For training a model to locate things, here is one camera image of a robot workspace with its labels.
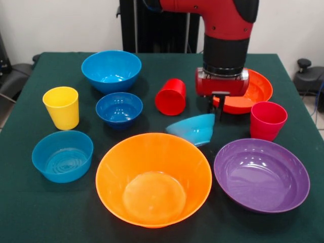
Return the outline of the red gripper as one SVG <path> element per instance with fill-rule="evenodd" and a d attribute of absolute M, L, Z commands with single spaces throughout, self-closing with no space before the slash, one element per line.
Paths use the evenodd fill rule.
<path fill-rule="evenodd" d="M 216 96 L 219 99 L 217 108 L 214 106 L 213 95 L 243 96 L 249 86 L 249 71 L 244 68 L 239 76 L 224 77 L 210 75 L 198 67 L 195 72 L 195 89 L 200 96 L 208 97 L 208 113 L 215 113 L 221 120 L 224 108 L 224 96 Z"/>

